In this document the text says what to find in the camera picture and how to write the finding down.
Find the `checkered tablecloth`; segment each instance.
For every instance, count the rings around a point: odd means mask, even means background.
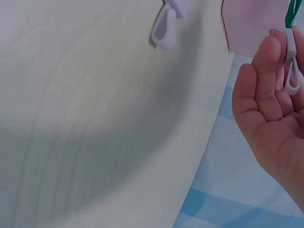
[[[304,215],[263,171],[232,115],[235,56],[220,110],[174,228],[304,228]]]

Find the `wood grain surface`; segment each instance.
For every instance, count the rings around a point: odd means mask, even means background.
[[[221,0],[149,43],[161,0],[0,0],[0,227],[167,228],[233,56]]]

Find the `green ribbon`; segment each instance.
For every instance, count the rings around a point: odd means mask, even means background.
[[[287,15],[285,18],[286,28],[291,29],[295,22],[295,17],[299,11],[302,0],[291,0],[289,3]]]

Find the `white plastic clip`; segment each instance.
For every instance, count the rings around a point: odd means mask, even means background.
[[[177,20],[186,17],[190,0],[164,0],[154,27],[151,38],[161,49],[169,49],[177,43]]]
[[[164,0],[172,9],[176,11],[176,17],[184,19],[190,6],[190,0]]]
[[[285,91],[291,95],[296,95],[301,87],[301,73],[299,71],[298,63],[296,61],[296,45],[295,37],[291,28],[285,30],[287,37],[287,56],[286,63],[289,66],[287,81],[285,84]]]
[[[176,12],[166,3],[154,24],[151,38],[161,49],[169,49],[177,42]]]

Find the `hand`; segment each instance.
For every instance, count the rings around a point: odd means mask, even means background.
[[[304,73],[304,36],[293,27],[297,62]],[[304,85],[295,96],[284,90],[286,36],[272,31],[244,64],[233,91],[235,120],[259,164],[304,212]]]

